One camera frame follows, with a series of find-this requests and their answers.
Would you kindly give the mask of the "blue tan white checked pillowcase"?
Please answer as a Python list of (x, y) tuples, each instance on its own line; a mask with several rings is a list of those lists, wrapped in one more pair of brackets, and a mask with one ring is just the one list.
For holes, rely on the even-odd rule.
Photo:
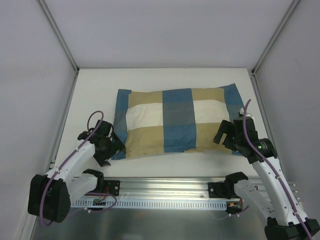
[(208, 150), (237, 155), (213, 138), (221, 122), (238, 117), (243, 107), (234, 83), (151, 92), (119, 89), (113, 125), (125, 150), (112, 159)]

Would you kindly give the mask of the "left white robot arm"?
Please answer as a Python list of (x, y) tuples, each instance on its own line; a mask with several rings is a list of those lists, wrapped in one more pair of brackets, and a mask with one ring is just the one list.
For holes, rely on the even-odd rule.
[(27, 212), (50, 223), (60, 223), (67, 217), (72, 204), (83, 196), (96, 196), (98, 199), (93, 204), (105, 207), (106, 197), (115, 199), (119, 196), (120, 181), (106, 180), (103, 172), (94, 169), (84, 170), (80, 177), (76, 174), (91, 158), (100, 167), (110, 166), (109, 159), (124, 149), (113, 125), (104, 120), (97, 121), (94, 128), (79, 134), (75, 148), (59, 166), (32, 178)]

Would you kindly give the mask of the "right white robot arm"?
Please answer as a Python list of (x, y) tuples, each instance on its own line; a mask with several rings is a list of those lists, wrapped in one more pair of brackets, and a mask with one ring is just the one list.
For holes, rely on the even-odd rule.
[(285, 179), (272, 142), (260, 139), (254, 120), (240, 116), (232, 122), (223, 120), (213, 142), (240, 153), (258, 173), (268, 197), (251, 184), (241, 171), (226, 175), (223, 182), (209, 183), (211, 198), (240, 198), (265, 224), (269, 240), (311, 240), (320, 224), (307, 216)]

